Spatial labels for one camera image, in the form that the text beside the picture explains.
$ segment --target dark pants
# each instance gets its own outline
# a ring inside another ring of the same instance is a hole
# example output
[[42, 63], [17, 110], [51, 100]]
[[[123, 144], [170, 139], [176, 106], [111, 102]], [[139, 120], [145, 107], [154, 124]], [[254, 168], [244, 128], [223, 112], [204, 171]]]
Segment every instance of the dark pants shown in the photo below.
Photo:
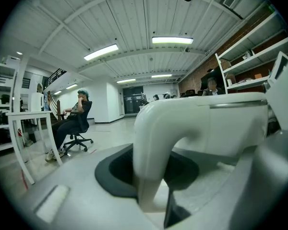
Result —
[[72, 128], [79, 127], [76, 120], [64, 119], [52, 126], [52, 133], [57, 149], [59, 149]]

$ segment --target floor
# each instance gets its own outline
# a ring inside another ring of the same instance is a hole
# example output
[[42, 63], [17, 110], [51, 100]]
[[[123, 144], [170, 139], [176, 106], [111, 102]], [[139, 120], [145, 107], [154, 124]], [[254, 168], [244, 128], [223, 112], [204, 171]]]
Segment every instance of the floor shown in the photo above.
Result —
[[[74, 157], [93, 156], [94, 152], [99, 150], [133, 143], [134, 122], [135, 118], [128, 117], [112, 124], [92, 124], [88, 131], [83, 134], [83, 137], [91, 138], [94, 143], [91, 144], [90, 141], [85, 143], [88, 148], [87, 152], [79, 151], [79, 147], [74, 146], [69, 150], [68, 156], [62, 157], [63, 163]], [[70, 141], [70, 138], [66, 137], [65, 142], [68, 141]], [[47, 163], [45, 161], [41, 141], [25, 148], [22, 157], [27, 161], [25, 164], [36, 182], [58, 168], [56, 162]], [[30, 190], [30, 187], [34, 186], [26, 180], [13, 151], [0, 156], [0, 183], [7, 196], [16, 200], [24, 195], [27, 190]]]

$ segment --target white shelving unit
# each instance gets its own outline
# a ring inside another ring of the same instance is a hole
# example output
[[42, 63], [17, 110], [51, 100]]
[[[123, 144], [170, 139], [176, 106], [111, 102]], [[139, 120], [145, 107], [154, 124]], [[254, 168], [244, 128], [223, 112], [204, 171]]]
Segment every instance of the white shelving unit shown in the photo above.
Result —
[[274, 36], [284, 31], [284, 24], [277, 12], [272, 13], [264, 21], [262, 21], [253, 30], [247, 33], [243, 38], [237, 41], [233, 46], [224, 51], [221, 55], [216, 54], [216, 59], [219, 63], [222, 77], [224, 81], [225, 91], [228, 90], [239, 90], [250, 87], [255, 87], [263, 84], [268, 80], [267, 77], [262, 77], [260, 79], [254, 79], [247, 82], [234, 84], [227, 87], [226, 75], [233, 74], [238, 75], [243, 72], [249, 71], [253, 68], [264, 65], [268, 62], [275, 60], [278, 53], [281, 51], [288, 54], [288, 37], [281, 40], [280, 42], [262, 50], [261, 52], [251, 56], [250, 58], [243, 60], [230, 68], [223, 70], [221, 59], [227, 60], [229, 62], [234, 61], [242, 57], [246, 51], [254, 49], [263, 43], [267, 42]]
[[[0, 91], [8, 91], [10, 92], [10, 101], [9, 104], [0, 104], [0, 111], [9, 112], [12, 107], [12, 87], [16, 76], [17, 64], [2, 64], [0, 63], [0, 74], [5, 73], [6, 75], [10, 75], [11, 77], [8, 79], [3, 79], [3, 82], [0, 82]], [[9, 125], [0, 125], [0, 128], [9, 128]], [[0, 151], [12, 148], [13, 145], [11, 142], [0, 144]]]

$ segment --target sneaker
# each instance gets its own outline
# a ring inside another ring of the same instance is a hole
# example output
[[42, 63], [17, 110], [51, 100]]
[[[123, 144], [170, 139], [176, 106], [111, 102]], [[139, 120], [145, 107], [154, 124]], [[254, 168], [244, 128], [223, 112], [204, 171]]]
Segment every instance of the sneaker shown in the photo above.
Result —
[[[60, 158], [64, 156], [64, 150], [59, 149], [58, 152], [59, 152]], [[56, 156], [54, 155], [53, 150], [51, 149], [51, 151], [46, 155], [45, 161], [50, 162], [54, 160], [57, 160], [57, 159], [56, 159]]]

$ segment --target fluorescent light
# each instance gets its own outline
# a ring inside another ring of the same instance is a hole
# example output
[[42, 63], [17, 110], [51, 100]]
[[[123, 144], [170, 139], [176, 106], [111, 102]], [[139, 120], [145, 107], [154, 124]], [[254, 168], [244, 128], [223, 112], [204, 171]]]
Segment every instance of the fluorescent light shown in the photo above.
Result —
[[164, 75], [153, 75], [152, 78], [165, 78], [165, 77], [171, 77], [172, 74], [164, 74]]
[[98, 50], [92, 54], [89, 54], [88, 56], [84, 57], [86, 60], [91, 60], [93, 58], [96, 58], [98, 56], [101, 56], [101, 55], [104, 55], [106, 53], [109, 53], [109, 52], [112, 52], [112, 51], [115, 51], [115, 50], [118, 50], [119, 48], [117, 47], [117, 45], [112, 45], [112, 46], [109, 46], [109, 47], [106, 47], [106, 48], [103, 48], [101, 50]]
[[193, 38], [170, 37], [170, 36], [153, 37], [153, 44], [161, 44], [161, 43], [192, 44]]
[[69, 90], [70, 88], [75, 87], [75, 86], [77, 86], [77, 85], [78, 85], [78, 84], [75, 83], [75, 84], [73, 84], [73, 85], [67, 87], [66, 89]]
[[135, 81], [135, 79], [126, 79], [126, 80], [121, 80], [121, 81], [117, 81], [116, 83], [132, 82], [132, 81]]

